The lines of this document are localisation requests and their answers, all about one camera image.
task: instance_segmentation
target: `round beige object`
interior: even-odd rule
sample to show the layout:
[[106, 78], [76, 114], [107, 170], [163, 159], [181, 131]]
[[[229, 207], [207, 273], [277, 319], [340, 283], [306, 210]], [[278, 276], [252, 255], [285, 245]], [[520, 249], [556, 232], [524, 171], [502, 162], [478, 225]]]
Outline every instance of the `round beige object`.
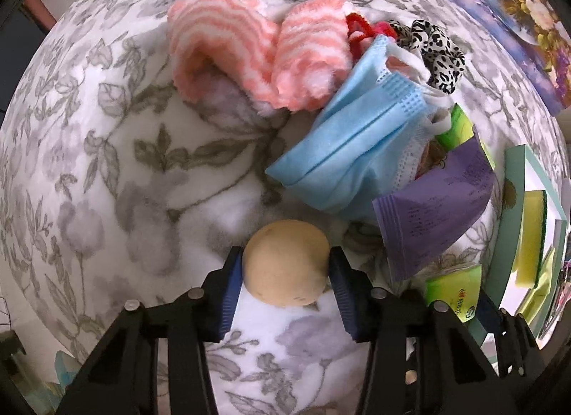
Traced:
[[314, 303], [325, 289], [329, 242], [298, 220], [266, 225], [246, 244], [244, 284], [253, 297], [280, 307]]

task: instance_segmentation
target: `yellow-green tissue pack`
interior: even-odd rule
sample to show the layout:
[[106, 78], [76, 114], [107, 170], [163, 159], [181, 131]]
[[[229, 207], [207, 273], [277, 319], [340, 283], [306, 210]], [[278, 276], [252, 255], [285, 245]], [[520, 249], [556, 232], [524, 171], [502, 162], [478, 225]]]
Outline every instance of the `yellow-green tissue pack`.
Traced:
[[481, 265], [432, 278], [427, 280], [425, 286], [426, 303], [444, 301], [464, 323], [476, 314], [481, 281]]
[[[458, 104], [454, 104], [454, 107], [450, 111], [450, 119], [452, 120], [452, 127], [446, 133], [436, 136], [436, 141], [438, 141], [446, 151], [456, 148], [474, 135], [472, 122]], [[493, 161], [486, 144], [481, 140], [480, 144], [482, 145], [482, 149], [486, 154], [487, 161], [490, 163], [492, 170], [495, 170], [496, 163]]]

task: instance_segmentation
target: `blue object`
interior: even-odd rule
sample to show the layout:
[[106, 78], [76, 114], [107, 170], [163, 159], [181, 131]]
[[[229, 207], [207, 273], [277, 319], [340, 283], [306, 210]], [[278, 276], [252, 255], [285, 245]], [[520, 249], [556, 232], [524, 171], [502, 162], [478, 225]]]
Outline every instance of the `blue object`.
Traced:
[[412, 181], [430, 139], [416, 83], [387, 70], [377, 36], [309, 134], [266, 173], [315, 209], [376, 224], [372, 201]]

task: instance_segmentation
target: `purple packet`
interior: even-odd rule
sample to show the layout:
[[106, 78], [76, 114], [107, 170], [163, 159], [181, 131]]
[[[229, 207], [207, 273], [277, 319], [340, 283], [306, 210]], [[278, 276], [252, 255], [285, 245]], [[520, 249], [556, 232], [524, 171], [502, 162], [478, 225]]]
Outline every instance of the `purple packet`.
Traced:
[[441, 165], [373, 201], [393, 281], [436, 260], [486, 209], [495, 177], [476, 133]]

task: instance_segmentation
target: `floral tablecloth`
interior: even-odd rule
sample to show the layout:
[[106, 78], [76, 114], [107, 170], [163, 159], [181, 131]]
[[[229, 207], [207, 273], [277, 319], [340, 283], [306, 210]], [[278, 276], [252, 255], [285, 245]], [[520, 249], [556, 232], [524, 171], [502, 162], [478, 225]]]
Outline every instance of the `floral tablecloth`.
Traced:
[[[265, 176], [313, 116], [262, 117], [223, 76], [201, 103], [181, 101], [166, 45], [173, 1], [78, 0], [36, 53], [0, 130], [1, 261], [79, 360], [125, 300], [173, 300], [276, 219], [315, 224], [376, 285], [406, 286], [387, 284], [377, 229], [310, 209]], [[467, 53], [458, 97], [497, 184], [481, 219], [416, 281], [460, 263], [485, 269], [504, 149], [529, 143], [558, 187], [568, 174], [559, 128], [502, 46], [449, 0], [352, 1], [403, 23], [430, 20]], [[221, 413], [321, 415], [354, 410], [367, 351], [344, 332], [331, 291], [277, 309], [243, 290], [233, 331], [207, 355]], [[159, 380], [165, 395], [164, 355]]]

